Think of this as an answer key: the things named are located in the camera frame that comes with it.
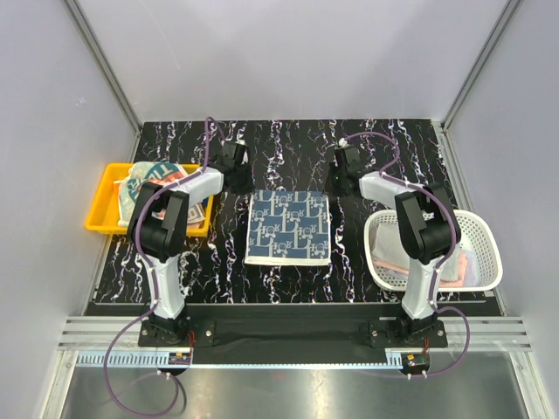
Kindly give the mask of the cream white towel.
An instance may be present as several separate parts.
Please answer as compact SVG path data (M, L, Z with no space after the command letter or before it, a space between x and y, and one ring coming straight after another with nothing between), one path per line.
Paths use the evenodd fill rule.
M378 224L372 256L378 262L405 269L409 267L410 258L402 246L399 229L396 224Z

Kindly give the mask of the pink towel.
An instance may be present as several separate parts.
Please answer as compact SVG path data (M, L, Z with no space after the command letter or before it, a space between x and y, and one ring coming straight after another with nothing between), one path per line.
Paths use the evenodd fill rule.
M380 259L374 258L373 265L375 267L382 267L388 269L389 271L397 272L398 274L407 275L409 270L403 267L390 264L388 262L381 261ZM447 267L444 268L444 277L440 280L439 286L442 288L460 288L463 286L466 279L466 267L468 265L467 256L462 252L459 256L458 268L456 274L451 277L446 277L449 274Z

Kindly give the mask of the blue patterned white towel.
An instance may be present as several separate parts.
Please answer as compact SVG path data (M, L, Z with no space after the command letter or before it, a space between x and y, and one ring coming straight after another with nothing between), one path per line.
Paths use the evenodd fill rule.
M331 263L328 198L320 191L256 190L249 207L245 263Z

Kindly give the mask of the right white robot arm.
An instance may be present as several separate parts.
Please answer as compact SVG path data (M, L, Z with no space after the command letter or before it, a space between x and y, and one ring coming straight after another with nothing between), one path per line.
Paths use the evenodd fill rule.
M410 258L399 340L416 346L437 320L436 291L443 263L454 253L461 230L445 187L409 183L381 171L368 170L356 145L336 147L324 192L377 201L397 213L399 242Z

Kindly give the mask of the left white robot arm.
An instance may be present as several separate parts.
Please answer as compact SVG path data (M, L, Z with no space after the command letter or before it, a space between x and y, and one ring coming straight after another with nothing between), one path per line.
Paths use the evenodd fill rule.
M186 240L188 212L210 196L253 191L249 148L226 141L201 168L161 185L145 182L128 223L128 236L148 274L149 309L140 320L171 346L188 337L186 303L181 294L178 258Z

